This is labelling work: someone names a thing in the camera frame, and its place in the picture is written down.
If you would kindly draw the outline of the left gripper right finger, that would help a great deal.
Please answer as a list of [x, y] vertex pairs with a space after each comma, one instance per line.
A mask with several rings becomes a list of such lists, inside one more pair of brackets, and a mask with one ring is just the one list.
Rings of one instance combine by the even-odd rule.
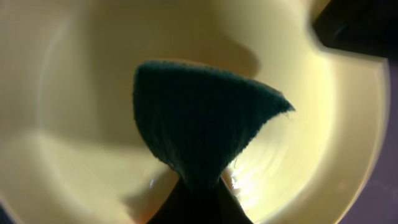
[[252, 224], [222, 178], [203, 197], [201, 216], [208, 224]]

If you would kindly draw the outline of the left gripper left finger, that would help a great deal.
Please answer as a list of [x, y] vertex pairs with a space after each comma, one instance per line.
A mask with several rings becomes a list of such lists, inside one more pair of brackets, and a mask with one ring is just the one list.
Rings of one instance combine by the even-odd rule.
[[202, 223], [201, 200], [201, 194], [192, 192], [183, 179], [179, 179], [166, 201], [147, 224]]

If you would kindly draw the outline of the green yellow sponge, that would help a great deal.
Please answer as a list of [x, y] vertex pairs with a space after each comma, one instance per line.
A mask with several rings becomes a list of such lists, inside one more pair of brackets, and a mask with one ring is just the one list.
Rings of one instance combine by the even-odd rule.
[[132, 97], [144, 142], [192, 191], [212, 189], [264, 124], [293, 110], [282, 93], [255, 80], [158, 60], [137, 67]]

